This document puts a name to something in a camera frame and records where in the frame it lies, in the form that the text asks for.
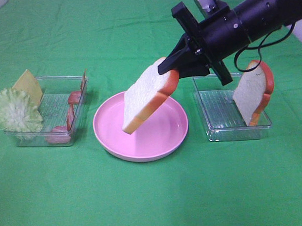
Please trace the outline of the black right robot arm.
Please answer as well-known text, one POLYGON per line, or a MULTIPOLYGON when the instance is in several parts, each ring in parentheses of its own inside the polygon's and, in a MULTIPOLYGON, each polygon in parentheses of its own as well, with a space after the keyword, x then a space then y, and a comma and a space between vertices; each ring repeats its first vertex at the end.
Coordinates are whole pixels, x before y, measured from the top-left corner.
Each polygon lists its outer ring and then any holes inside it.
POLYGON ((168 57, 158 65, 163 75, 177 70, 180 78, 206 76, 212 69, 221 83, 232 82, 223 59, 282 25, 302 19, 302 0, 245 0, 230 9, 221 0, 194 0, 205 19, 198 22, 183 2, 172 16, 184 34, 168 57))

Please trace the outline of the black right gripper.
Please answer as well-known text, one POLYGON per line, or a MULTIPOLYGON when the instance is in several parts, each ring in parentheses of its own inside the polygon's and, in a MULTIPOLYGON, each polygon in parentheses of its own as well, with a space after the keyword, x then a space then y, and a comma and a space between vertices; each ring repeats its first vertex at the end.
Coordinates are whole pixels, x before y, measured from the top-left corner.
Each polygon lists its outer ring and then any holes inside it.
POLYGON ((222 85, 232 82, 223 59, 249 43, 235 12, 226 5, 213 16, 197 22, 183 2, 172 8, 184 34, 161 64, 158 73, 176 70, 179 78, 206 76, 212 69, 222 85))

